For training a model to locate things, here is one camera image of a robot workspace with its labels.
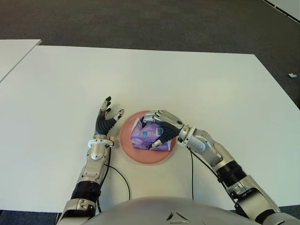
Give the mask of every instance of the black fingertip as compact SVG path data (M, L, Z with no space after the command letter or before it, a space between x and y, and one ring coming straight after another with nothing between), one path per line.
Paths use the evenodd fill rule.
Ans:
M144 117L140 118L140 121L141 121L141 123L142 123L142 128L144 128L144 127L146 126L146 123L143 122L143 120L144 120Z

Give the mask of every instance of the black joint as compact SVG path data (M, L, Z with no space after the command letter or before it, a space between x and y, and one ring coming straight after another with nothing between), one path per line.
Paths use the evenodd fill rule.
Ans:
M222 166L217 170L217 174L219 176L218 181L223 182L227 187L247 176L242 167L236 161L231 161Z
M240 205L238 205L237 203L234 205L234 208L235 208L237 214L239 214L239 215L242 216L242 217L249 218L249 217L247 216L247 214L245 213L245 211L244 211L244 210L240 207Z
M86 210L68 210L64 215L65 217L94 217L96 209L92 205L88 205Z
M255 222L259 223L259 224L263 224L263 222L265 221L265 219L274 214L275 211L274 210L266 210L264 212L262 212L261 214L259 214L256 218L255 218Z
M92 181L81 181L76 184L71 199L83 198L96 203L101 194L100 185Z

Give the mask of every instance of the black cable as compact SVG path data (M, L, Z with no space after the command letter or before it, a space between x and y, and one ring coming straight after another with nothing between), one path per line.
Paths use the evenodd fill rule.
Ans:
M108 153L108 165L109 165L110 162L111 162L111 154L112 154L112 148L109 148L109 153ZM105 181L106 176L107 176L107 174L108 174L108 170L109 170L109 166L106 168L106 172L105 172L104 177L103 177L103 179L102 179L102 181L101 181L101 183L100 183L99 190L101 190L101 187L102 187L102 185L104 184L104 181ZM97 207L98 207L99 213L102 212L102 211L101 211L101 208L100 208L99 198L97 199Z
M193 154L197 159L199 159L217 178L217 180L220 182L219 176L212 170L211 166L208 165L207 163L205 163L201 158L199 158L192 150L190 147L187 146L187 149L191 152L191 154ZM220 182L223 186L223 188L226 191L226 186L223 182ZM230 199L233 201L233 203L235 204L235 200L233 199L233 197L226 191L226 193L228 194L228 196L230 197Z
M205 163L201 158L199 158L192 150L190 147L187 146L187 149L189 149L189 151L191 152L191 154L193 154L197 159L199 159L218 179L218 175L212 170L212 168L210 167L210 165L207 165L207 163Z
M191 159L192 159L192 199L194 199L194 161L193 161L193 154L191 152Z
M112 148L109 148L109 153L108 153L108 165L110 165L110 162L111 162L111 153L112 153ZM102 181L101 181L101 183L100 183L100 190L101 190L101 187L102 187L102 185L103 185L103 183L104 183L104 181L105 181L105 178L106 178L106 176L107 176L107 174L108 174L108 170L109 170L109 167L106 169L106 172L105 172L105 174L104 174L104 177L103 177L103 179L102 179Z
M118 174L120 174L120 176L123 178L123 180L125 181L125 183L126 183L126 185L127 185L127 189L128 189L128 195L129 195L128 200L130 200L130 199L131 199L131 192L130 192L130 187L129 187L129 184L128 184L126 178L125 178L125 177L124 177L124 176L123 176L116 168L114 168L113 166L111 166L111 165L106 165L106 166L108 166L108 167L114 169L114 170L115 170Z

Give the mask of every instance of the robotic hand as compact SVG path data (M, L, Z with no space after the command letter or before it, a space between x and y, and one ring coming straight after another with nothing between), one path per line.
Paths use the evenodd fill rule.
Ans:
M100 107L93 139L88 142L87 163L79 175L71 199L58 220L60 225L70 224L74 218L77 218L77 223L83 223L95 216L96 202L108 171L108 168L104 169L104 165L107 161L108 164L110 162L113 146L113 137L107 138L107 134L124 114L122 109L113 118L106 119L111 110L108 108L110 104L111 97L108 97Z
M185 125L166 110L146 113L141 122L143 126L147 122L155 122L163 128L162 135L150 145L149 149L178 137L177 141L181 145L201 155L218 177L218 181L223 184L240 215L260 224L288 224L283 221L289 219L292 222L298 221L288 214L280 213L273 200L207 132Z

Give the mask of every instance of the small white object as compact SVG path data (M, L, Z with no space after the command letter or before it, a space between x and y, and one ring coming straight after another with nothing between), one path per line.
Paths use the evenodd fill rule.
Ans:
M296 74L289 74L289 76L290 76L291 78L295 78L295 77L297 77L297 75L296 75Z

